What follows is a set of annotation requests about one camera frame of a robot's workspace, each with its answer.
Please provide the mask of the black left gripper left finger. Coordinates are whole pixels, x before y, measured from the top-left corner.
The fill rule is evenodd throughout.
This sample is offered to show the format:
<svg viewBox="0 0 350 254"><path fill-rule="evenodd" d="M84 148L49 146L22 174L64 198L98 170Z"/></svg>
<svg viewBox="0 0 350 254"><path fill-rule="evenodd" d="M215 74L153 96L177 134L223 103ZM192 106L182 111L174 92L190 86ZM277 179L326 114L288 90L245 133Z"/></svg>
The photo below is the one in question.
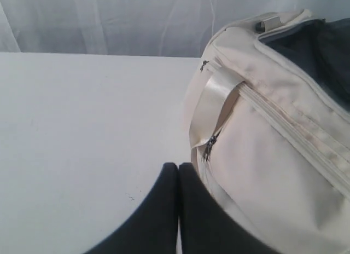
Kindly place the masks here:
<svg viewBox="0 0 350 254"><path fill-rule="evenodd" d="M152 189L134 213L87 253L176 253L178 168L163 165Z"/></svg>

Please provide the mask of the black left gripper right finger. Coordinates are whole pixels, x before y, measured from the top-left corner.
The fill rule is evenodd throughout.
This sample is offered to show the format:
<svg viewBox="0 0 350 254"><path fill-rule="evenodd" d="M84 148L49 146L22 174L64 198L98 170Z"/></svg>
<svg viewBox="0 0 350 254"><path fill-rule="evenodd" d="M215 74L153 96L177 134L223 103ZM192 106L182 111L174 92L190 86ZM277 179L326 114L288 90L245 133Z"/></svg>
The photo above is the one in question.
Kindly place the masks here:
<svg viewBox="0 0 350 254"><path fill-rule="evenodd" d="M179 220L183 253L276 253L218 205L190 163L179 166Z"/></svg>

